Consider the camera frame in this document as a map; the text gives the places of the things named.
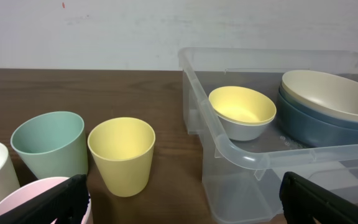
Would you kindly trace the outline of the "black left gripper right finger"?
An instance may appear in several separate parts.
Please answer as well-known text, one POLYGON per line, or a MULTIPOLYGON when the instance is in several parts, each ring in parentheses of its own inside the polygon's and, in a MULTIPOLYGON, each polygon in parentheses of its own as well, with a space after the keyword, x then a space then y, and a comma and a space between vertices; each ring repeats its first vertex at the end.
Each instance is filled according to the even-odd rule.
POLYGON ((294 172, 286 172, 279 197, 288 224, 358 224, 358 206, 294 172))

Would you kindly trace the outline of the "large cream bowl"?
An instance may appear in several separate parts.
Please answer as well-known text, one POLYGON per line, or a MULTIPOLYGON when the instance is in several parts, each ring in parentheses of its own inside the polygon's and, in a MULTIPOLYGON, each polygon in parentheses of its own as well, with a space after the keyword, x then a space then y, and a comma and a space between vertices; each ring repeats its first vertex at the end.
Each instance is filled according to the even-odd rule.
POLYGON ((358 82, 330 73, 292 70, 283 89, 297 102, 322 114, 358 123, 358 82))

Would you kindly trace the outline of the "small grey bowl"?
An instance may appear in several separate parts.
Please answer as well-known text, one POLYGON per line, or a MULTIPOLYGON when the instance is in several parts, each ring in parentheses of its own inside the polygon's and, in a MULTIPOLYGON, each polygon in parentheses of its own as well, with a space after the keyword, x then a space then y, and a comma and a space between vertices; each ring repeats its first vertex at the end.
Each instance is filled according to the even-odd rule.
POLYGON ((235 141, 250 141, 258 138, 272 122, 272 120, 262 124, 244 124, 232 121, 221 115, 218 118, 229 139, 235 141))

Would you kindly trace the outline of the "dark blue bowl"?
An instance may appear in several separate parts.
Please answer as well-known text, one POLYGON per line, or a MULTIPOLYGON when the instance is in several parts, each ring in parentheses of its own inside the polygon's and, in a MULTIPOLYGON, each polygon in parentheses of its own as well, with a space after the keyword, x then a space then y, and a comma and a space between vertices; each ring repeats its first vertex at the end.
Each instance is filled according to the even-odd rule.
POLYGON ((280 85, 279 92, 282 95, 282 97, 289 104, 291 104, 296 109, 300 110, 301 112, 303 112, 315 119, 324 121, 325 123, 329 123, 329 124, 332 124, 335 126, 340 126, 342 128, 358 129, 358 122, 348 121, 348 120, 343 120, 343 119, 335 118, 332 116, 328 116, 326 114, 320 113, 319 111, 315 111, 315 110, 297 102, 296 99, 294 99, 294 97, 292 97, 289 93, 287 93, 287 91, 284 89, 283 85, 280 85))
POLYGON ((358 129, 349 129, 320 121, 296 109, 277 96, 277 122, 289 136, 306 145, 328 147, 358 144, 358 129))

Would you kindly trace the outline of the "small yellow bowl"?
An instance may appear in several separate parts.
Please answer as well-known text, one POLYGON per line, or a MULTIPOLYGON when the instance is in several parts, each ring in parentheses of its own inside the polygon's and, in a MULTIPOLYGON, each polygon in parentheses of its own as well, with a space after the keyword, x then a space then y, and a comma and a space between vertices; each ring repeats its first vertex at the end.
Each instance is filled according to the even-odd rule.
POLYGON ((208 99, 218 115, 236 123, 262 125, 271 122, 277 113, 269 97, 241 86, 216 88, 208 99))

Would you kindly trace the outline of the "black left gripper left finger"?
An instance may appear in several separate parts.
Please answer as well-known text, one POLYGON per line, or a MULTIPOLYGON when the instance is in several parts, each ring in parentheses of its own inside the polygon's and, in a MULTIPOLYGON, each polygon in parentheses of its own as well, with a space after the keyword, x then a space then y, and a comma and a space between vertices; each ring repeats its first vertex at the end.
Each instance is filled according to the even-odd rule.
POLYGON ((77 174, 16 208, 0 215, 0 223, 90 222, 86 175, 77 174))

